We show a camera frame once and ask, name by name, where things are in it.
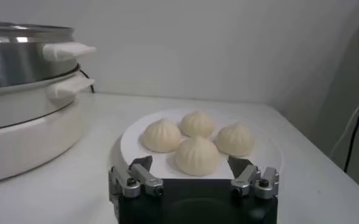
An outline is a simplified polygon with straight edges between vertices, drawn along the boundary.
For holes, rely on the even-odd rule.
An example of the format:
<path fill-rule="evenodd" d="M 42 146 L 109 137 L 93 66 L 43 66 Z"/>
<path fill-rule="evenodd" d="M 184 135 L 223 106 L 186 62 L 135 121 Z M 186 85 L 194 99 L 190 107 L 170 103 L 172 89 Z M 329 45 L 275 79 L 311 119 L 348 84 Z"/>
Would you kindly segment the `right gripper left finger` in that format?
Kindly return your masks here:
<path fill-rule="evenodd" d="M 141 188 L 146 194 L 160 197 L 163 195 L 163 180 L 149 172 L 152 156 L 134 159 L 128 168 L 113 166 L 108 172 L 109 196 L 137 198 Z"/>

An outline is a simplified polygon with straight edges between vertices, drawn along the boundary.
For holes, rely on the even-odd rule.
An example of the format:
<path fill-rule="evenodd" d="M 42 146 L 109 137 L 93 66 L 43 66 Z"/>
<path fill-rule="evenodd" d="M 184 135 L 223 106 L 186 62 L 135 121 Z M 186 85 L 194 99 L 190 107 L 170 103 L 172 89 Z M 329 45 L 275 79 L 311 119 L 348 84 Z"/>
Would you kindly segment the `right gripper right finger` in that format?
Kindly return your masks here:
<path fill-rule="evenodd" d="M 270 200 L 279 194 L 279 173 L 267 167 L 263 173 L 248 159 L 229 156 L 227 159 L 234 179 L 230 182 L 232 192 L 238 197 L 253 193 L 256 198 Z"/>

